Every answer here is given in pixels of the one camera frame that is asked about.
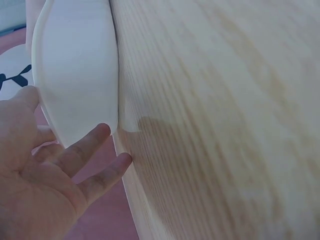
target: black leaf pattern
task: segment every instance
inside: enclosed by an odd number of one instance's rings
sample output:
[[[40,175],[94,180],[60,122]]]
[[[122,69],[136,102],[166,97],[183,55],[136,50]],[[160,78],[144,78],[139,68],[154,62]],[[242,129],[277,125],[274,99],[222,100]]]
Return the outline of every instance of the black leaf pattern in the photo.
[[[4,81],[8,81],[8,80],[14,81],[20,87],[27,86],[28,85],[28,80],[25,77],[21,76],[21,74],[25,74],[25,73],[29,72],[31,70],[31,68],[32,68],[31,65],[28,65],[17,76],[13,76],[13,77],[10,77],[10,78],[7,78],[6,75],[1,73],[0,74],[0,90],[2,88],[2,85],[3,85]]]

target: hand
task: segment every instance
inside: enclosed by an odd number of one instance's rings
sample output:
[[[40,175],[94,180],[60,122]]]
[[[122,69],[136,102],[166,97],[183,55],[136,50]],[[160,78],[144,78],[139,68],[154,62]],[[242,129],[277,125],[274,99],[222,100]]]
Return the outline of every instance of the hand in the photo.
[[[62,239],[87,207],[118,182],[131,164],[123,153],[105,170],[74,184],[71,178],[110,135],[99,124],[64,149],[57,143],[32,150],[56,138],[37,126],[34,87],[0,101],[0,239]]]

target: pink floor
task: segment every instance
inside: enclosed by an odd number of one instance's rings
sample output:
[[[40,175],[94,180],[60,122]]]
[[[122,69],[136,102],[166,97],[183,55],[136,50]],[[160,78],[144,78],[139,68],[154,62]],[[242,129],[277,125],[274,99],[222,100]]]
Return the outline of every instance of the pink floor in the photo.
[[[0,54],[23,44],[24,29],[0,37]],[[47,124],[41,109],[35,111],[38,124]],[[91,161],[74,177],[80,182],[102,169],[116,156],[112,139],[108,139]],[[119,182],[106,195],[94,202],[71,229],[65,240],[138,240],[124,186]]]

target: light wood grain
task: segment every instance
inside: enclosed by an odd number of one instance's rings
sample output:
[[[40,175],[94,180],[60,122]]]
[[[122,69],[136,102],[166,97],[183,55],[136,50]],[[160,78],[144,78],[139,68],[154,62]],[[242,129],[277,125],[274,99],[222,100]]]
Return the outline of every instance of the light wood grain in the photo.
[[[320,239],[319,1],[112,8],[140,239]]]

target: white curved object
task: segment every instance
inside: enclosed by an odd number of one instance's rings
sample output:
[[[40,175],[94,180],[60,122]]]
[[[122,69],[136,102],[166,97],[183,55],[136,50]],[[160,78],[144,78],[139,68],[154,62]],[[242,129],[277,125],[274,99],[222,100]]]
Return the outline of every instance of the white curved object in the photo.
[[[34,28],[34,84],[65,147],[99,123],[118,126],[118,49],[108,0],[47,0]]]

